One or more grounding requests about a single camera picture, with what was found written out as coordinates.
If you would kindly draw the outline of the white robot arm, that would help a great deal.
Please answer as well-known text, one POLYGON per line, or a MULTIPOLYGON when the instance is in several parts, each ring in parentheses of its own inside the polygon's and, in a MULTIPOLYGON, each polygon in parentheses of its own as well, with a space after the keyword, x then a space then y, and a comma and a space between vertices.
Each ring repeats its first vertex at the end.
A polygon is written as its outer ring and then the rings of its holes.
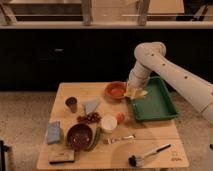
POLYGON ((213 84, 175 65, 165 58, 162 42, 136 46, 136 63, 131 69, 127 88, 131 94, 145 88, 152 71, 161 76, 213 125, 213 84))

